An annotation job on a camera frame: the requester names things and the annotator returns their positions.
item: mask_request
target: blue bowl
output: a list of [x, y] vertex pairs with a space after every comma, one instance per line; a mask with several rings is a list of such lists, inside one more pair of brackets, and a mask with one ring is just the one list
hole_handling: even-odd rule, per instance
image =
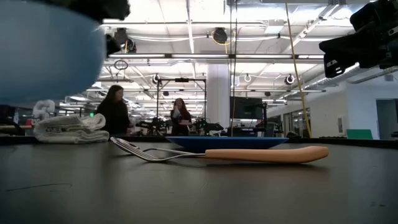
[[178, 136], [166, 137], [189, 151], [203, 153], [207, 149], [269, 149], [288, 140], [288, 138], [257, 137], [199, 137]]
[[1, 0], [0, 21], [0, 104], [64, 99], [101, 73], [106, 39], [89, 17], [40, 1]]

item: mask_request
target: pole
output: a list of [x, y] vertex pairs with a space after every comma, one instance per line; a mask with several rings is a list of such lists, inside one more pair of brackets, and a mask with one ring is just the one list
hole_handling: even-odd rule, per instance
[[206, 121], [206, 101], [207, 101], [207, 83], [205, 82], [205, 121]]
[[156, 83], [157, 91], [156, 91], [156, 118], [159, 117], [159, 83], [160, 79], [158, 79]]
[[262, 135], [262, 137], [266, 137], [267, 136], [267, 103], [262, 104], [262, 115], [264, 118], [264, 120], [262, 122], [264, 124], [264, 134]]

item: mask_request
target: fork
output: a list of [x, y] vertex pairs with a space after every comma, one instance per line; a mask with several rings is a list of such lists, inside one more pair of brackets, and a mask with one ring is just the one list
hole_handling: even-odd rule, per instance
[[[205, 153], [191, 153], [171, 149], [148, 148], [141, 150], [138, 146], [123, 139], [111, 137], [111, 141], [125, 152], [148, 162], [165, 162], [181, 157], [199, 157], [206, 159], [241, 160], [253, 162], [280, 162], [305, 163], [322, 159], [329, 155], [329, 149], [322, 146], [309, 146], [301, 149], [209, 149]], [[149, 150], [158, 150], [177, 154], [166, 158], [159, 158], [148, 153]]]

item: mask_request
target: blue plate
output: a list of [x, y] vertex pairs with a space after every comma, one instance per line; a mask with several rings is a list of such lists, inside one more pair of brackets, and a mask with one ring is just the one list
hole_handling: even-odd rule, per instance
[[268, 149], [286, 142], [288, 138], [258, 137], [166, 137], [167, 140], [191, 151], [202, 153], [207, 149]]

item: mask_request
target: black shirt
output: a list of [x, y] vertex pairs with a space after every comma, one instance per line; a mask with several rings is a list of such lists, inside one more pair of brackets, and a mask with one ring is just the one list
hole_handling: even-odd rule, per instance
[[180, 114], [178, 117], [173, 118], [173, 113], [174, 110], [172, 110], [171, 112], [171, 118], [172, 118], [172, 122], [173, 122], [173, 128], [172, 128], [172, 134], [173, 135], [188, 135], [189, 130], [187, 125], [180, 125], [179, 122], [181, 122], [181, 120], [188, 120], [190, 123], [192, 123], [192, 119], [191, 119], [191, 114], [187, 111], [186, 113], [184, 113], [184, 115]]
[[103, 101], [96, 113], [102, 114], [106, 119], [105, 127], [102, 130], [110, 134], [125, 134], [130, 127], [129, 113], [127, 106], [123, 101], [109, 102]]

